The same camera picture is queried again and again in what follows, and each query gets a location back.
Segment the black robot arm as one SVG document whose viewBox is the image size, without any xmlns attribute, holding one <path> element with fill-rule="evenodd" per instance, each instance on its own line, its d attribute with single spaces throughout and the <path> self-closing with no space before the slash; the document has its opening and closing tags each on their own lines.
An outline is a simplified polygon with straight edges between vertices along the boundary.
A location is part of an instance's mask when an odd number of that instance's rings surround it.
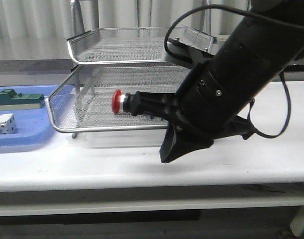
<svg viewBox="0 0 304 239">
<path fill-rule="evenodd" d="M 254 0 L 249 11 L 214 8 L 243 19 L 213 56 L 176 41 L 166 49 L 191 66 L 176 92 L 120 97 L 124 112 L 168 122 L 160 148 L 163 163 L 209 148 L 218 138 L 258 133 L 238 113 L 291 61 L 304 57 L 304 0 Z"/>
</svg>

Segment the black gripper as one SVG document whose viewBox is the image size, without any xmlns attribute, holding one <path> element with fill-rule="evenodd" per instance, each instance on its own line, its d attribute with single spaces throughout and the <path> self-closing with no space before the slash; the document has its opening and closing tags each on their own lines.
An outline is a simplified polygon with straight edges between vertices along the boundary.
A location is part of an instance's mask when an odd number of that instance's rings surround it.
<svg viewBox="0 0 304 239">
<path fill-rule="evenodd" d="M 240 135 L 248 139 L 253 130 L 246 119 L 237 116 L 247 103 L 223 87 L 206 62 L 194 66 L 176 94 L 138 91 L 131 95 L 130 113 L 168 121 L 159 154 L 162 163 L 170 163 L 211 147 L 216 138 Z M 187 122 L 180 122 L 181 115 Z"/>
</svg>

